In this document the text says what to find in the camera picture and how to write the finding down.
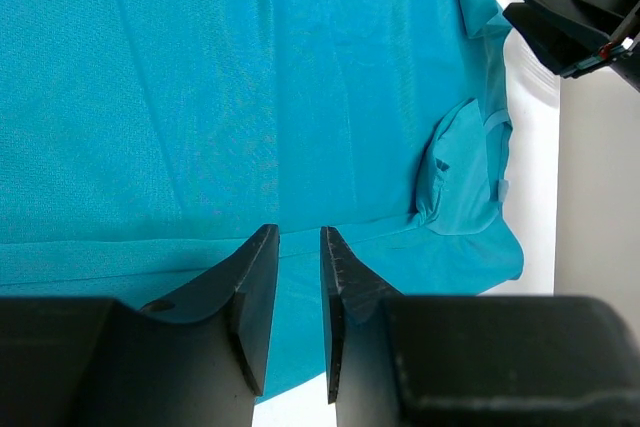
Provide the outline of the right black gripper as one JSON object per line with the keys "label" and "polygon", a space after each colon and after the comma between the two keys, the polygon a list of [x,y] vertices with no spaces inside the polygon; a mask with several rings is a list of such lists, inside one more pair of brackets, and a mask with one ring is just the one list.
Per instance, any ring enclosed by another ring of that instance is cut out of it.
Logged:
{"label": "right black gripper", "polygon": [[639,0],[520,0],[504,17],[553,74],[609,67],[639,88]]}

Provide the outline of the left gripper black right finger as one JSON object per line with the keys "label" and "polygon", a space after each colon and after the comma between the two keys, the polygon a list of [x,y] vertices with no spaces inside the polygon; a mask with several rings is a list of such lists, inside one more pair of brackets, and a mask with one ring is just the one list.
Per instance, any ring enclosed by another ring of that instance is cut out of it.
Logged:
{"label": "left gripper black right finger", "polygon": [[635,426],[639,349],[584,296],[405,295],[320,232],[340,426]]}

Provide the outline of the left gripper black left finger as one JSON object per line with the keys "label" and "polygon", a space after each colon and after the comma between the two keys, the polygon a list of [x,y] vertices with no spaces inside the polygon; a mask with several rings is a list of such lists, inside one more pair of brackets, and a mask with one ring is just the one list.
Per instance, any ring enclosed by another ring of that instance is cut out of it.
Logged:
{"label": "left gripper black left finger", "polygon": [[1,302],[5,426],[248,426],[265,389],[279,230],[133,309],[107,297]]}

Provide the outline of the teal t shirt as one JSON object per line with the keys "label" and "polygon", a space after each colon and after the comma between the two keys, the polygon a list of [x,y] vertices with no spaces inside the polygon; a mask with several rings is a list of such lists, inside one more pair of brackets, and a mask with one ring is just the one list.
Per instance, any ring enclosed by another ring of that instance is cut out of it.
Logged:
{"label": "teal t shirt", "polygon": [[406,293],[519,277],[496,0],[1,0],[1,292],[133,307],[280,229],[265,394],[325,368],[319,231]]}

